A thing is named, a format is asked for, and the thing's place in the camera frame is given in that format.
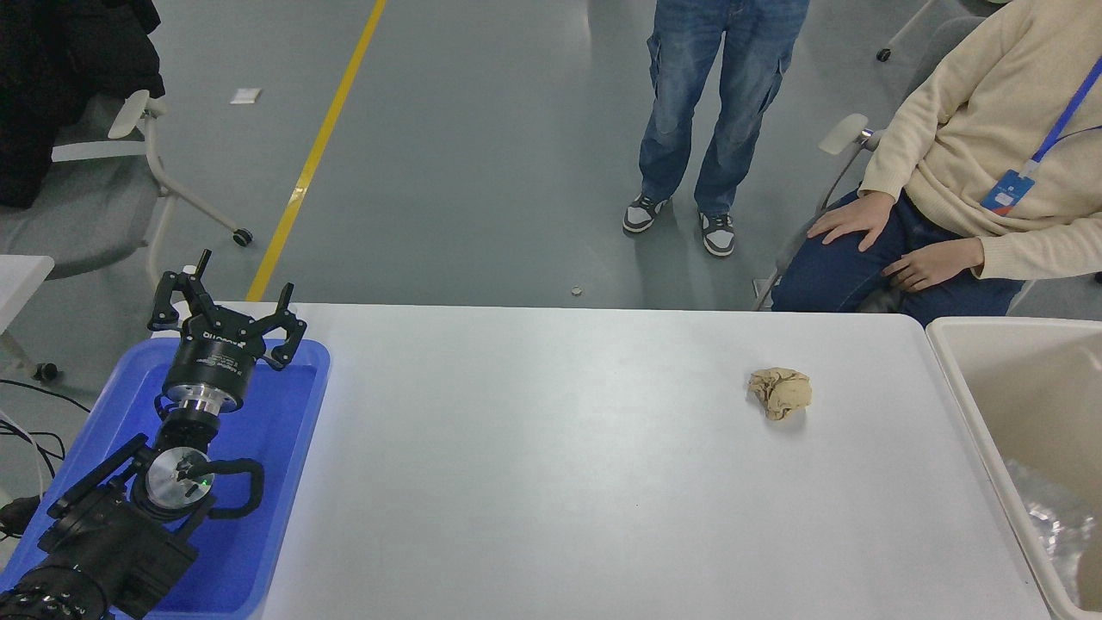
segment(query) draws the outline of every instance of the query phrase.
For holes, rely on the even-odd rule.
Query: sneaker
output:
[[[735,250],[735,228],[731,225],[731,216],[700,214],[700,226],[703,230],[704,249],[712,255],[731,255]]]
[[[656,202],[639,194],[631,200],[631,204],[627,205],[627,210],[624,213],[624,229],[628,232],[641,232],[646,230],[655,222],[658,211],[668,202],[670,202],[670,198]]]

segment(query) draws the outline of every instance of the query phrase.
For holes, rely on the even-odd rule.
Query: yellow floor line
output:
[[[314,139],[314,145],[310,149],[306,163],[302,166],[299,182],[295,183],[294,191],[291,192],[291,199],[288,200],[287,208],[283,209],[283,216],[279,220],[279,226],[276,227],[276,233],[272,235],[271,243],[268,244],[268,251],[264,252],[264,258],[260,261],[260,268],[257,269],[257,274],[252,278],[252,285],[249,286],[249,292],[245,296],[246,301],[260,301],[264,294],[264,289],[268,287],[268,281],[272,276],[272,271],[276,270],[276,263],[279,262],[279,257],[283,252],[283,246],[287,244],[287,238],[291,233],[291,228],[294,227],[294,219],[299,216],[299,209],[302,208],[302,200],[306,197],[310,183],[314,180],[314,172],[317,171],[317,164],[322,161],[322,155],[325,154],[325,146],[329,142],[329,135],[333,134],[333,128],[341,117],[341,110],[344,108],[345,99],[348,97],[348,90],[352,89],[352,84],[356,80],[356,73],[359,70],[359,65],[364,59],[364,54],[367,52],[367,46],[371,44],[375,26],[378,25],[379,18],[382,17],[382,10],[386,7],[387,0],[376,0],[371,17],[367,20],[364,33],[359,36],[359,43],[356,44],[356,51],[353,52],[352,59],[348,61],[348,66],[345,68],[341,86],[337,87],[336,94],[333,95],[329,111],[325,115],[325,121],[322,122],[322,128]]]

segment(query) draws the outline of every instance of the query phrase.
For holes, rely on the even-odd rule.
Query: chair wheel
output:
[[[46,363],[35,367],[33,379],[39,383],[53,383],[58,376],[61,376],[61,372],[57,370],[57,367]]]
[[[234,230],[234,241],[241,247],[247,247],[252,242],[252,232],[246,228],[238,228]]]

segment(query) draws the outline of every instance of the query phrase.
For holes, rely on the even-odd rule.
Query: id badge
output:
[[[1035,183],[1036,181],[1028,176],[1022,176],[1014,170],[1007,170],[995,188],[991,189],[987,197],[983,198],[980,204],[998,215],[1006,215],[1014,208],[1014,205],[1022,200]]]

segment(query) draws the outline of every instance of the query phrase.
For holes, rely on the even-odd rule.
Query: hand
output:
[[[983,243],[972,237],[930,243],[903,254],[882,273],[892,276],[892,285],[917,292],[952,278],[964,269],[983,264]]]
[[[808,238],[827,232],[823,244],[829,244],[842,235],[868,230],[865,238],[857,243],[857,251],[865,251],[873,247],[876,238],[884,231],[894,204],[895,198],[892,194],[868,192],[845,206],[824,213],[808,229]]]

